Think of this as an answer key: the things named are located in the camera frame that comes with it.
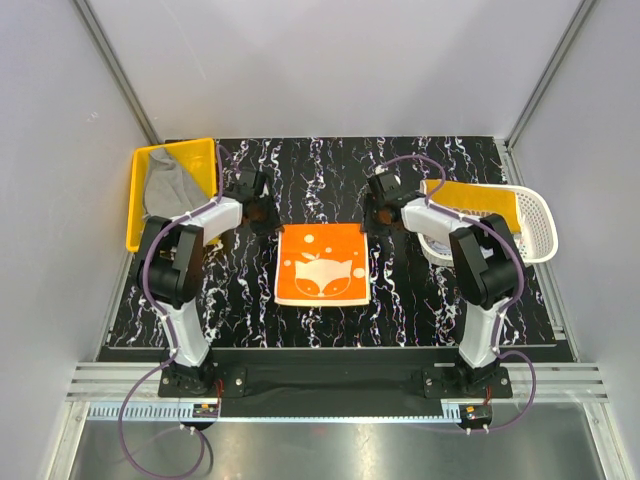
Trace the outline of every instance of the marble tabletop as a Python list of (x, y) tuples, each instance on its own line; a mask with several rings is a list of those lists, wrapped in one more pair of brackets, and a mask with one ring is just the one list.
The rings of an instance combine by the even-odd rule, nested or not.
[[(234, 166), (274, 177), (283, 223), (357, 222), (366, 177), (398, 155), (426, 154), (447, 178), (506, 183), (490, 137), (285, 138), (220, 140)], [(225, 165), (230, 180), (232, 165)], [(394, 167), (417, 189), (437, 171), (415, 162)], [(369, 347), (453, 345), (462, 334), (465, 306), (451, 268), (430, 265), (412, 233), (369, 241), (371, 303), (360, 307), (277, 305), (273, 286), (277, 236), (257, 238), (248, 228), (226, 232), (205, 254), (205, 281), (197, 298), (203, 332), (213, 347)], [(518, 304), (508, 311), (503, 344), (553, 344), (552, 327), (532, 268)], [(164, 347), (160, 322), (128, 279), (106, 346)]]

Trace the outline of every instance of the white basket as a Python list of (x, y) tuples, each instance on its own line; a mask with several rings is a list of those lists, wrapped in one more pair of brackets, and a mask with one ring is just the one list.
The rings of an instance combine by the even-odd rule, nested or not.
[[(530, 188), (517, 185), (479, 185), (515, 192), (518, 221), (522, 230), (522, 236), (520, 241), (516, 241), (516, 245), (525, 265), (542, 263), (553, 258), (558, 251), (558, 232), (544, 198)], [(423, 193), (426, 191), (426, 182), (421, 182), (420, 189)], [(418, 239), (422, 253), (429, 262), (444, 267), (453, 266), (450, 254), (435, 251), (427, 243), (424, 235), (418, 235)]]

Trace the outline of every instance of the white wall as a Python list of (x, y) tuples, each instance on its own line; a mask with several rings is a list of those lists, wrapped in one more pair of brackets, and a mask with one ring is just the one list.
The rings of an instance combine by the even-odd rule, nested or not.
[(553, 210), (560, 292), (638, 474), (639, 24), (636, 0), (600, 2), (515, 148), (527, 185)]
[(579, 0), (91, 0), (159, 135), (506, 136)]
[(124, 253), (146, 144), (70, 1), (0, 15), (0, 476), (39, 478)]

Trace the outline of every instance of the orange cloth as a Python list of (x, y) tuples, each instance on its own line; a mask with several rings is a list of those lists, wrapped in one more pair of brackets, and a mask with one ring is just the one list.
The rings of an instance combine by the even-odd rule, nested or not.
[(366, 305), (368, 253), (357, 223), (285, 225), (278, 240), (276, 303)]
[[(425, 180), (422, 191), (430, 192), (438, 184), (440, 180)], [(491, 213), (498, 213), (504, 217), (511, 233), (521, 232), (516, 194), (511, 190), (447, 180), (431, 199), (467, 215), (486, 217)]]

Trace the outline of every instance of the yellow plastic tray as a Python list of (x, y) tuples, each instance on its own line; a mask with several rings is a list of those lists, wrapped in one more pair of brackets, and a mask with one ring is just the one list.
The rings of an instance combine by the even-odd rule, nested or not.
[(129, 218), (127, 220), (127, 250), (137, 252), (144, 229), (144, 179), (149, 168), (149, 153), (156, 148), (166, 148), (191, 174), (202, 191), (209, 197), (216, 194), (216, 154), (212, 138), (200, 138), (187, 142), (154, 145), (138, 148), (133, 152), (131, 192), (129, 194)]

